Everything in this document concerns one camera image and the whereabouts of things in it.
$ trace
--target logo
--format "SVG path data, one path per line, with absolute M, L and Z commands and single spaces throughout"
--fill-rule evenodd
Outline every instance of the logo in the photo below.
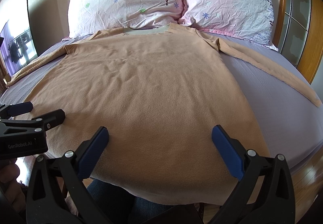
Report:
M 13 145 L 8 145 L 8 148 L 9 149 L 12 149 L 12 148 L 23 148 L 23 147 L 27 147 L 27 146 L 30 146 L 30 145 L 33 145 L 33 143 L 31 141 L 28 141 L 28 142 L 24 142 L 24 143 L 16 143 L 16 144 L 13 144 Z

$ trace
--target metal screw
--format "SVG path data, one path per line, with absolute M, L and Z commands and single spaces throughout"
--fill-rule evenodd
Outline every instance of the metal screw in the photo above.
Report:
M 249 150 L 247 151 L 247 154 L 248 154 L 249 156 L 255 156 L 255 155 L 256 155 L 256 151 L 254 151 L 254 150 L 252 150 L 252 149 L 249 149 Z
M 65 157 L 72 157 L 73 155 L 74 155 L 74 152 L 71 150 L 65 153 Z
M 43 161 L 44 157 L 42 155 L 38 156 L 37 157 L 37 161 L 40 162 L 40 161 Z
M 279 155 L 277 156 L 277 158 L 278 158 L 280 161 L 284 161 L 284 159 L 285 159 L 284 155 L 282 155 L 282 154 L 279 154 Z

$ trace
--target beige t-shirt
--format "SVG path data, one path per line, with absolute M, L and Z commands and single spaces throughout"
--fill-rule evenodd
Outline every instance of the beige t-shirt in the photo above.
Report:
M 25 99 L 33 111 L 19 118 L 65 111 L 64 123 L 47 131 L 53 156 L 75 150 L 99 126 L 107 127 L 109 143 L 92 176 L 136 196 L 161 204 L 223 204 L 237 180 L 212 143 L 211 131 L 218 124 L 246 149 L 269 156 L 249 103 L 219 50 L 320 104 L 300 79 L 251 49 L 176 24 L 163 33 L 128 31 L 99 31 L 22 71 L 67 53 Z

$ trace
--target curtain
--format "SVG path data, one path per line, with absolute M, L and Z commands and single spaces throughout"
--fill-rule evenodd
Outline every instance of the curtain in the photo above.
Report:
M 10 52 L 8 50 L 8 45 L 10 41 L 13 39 L 13 36 L 10 33 L 8 22 L 4 25 L 4 28 L 2 29 L 0 36 L 4 38 L 2 46 L 1 46 L 1 54 L 5 63 L 5 66 L 8 70 L 8 73 L 10 76 L 13 76 L 17 71 L 20 69 L 19 62 L 15 64 L 14 62 L 11 62 L 11 56 Z

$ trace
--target person's leg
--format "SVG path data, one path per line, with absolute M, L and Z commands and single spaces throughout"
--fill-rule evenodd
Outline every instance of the person's leg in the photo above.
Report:
M 132 211 L 129 215 L 128 224 L 141 224 L 146 220 L 149 220 L 173 206 L 162 205 L 150 202 L 146 199 L 135 198 Z
M 127 224 L 135 196 L 121 187 L 97 179 L 88 186 L 88 192 L 114 224 Z

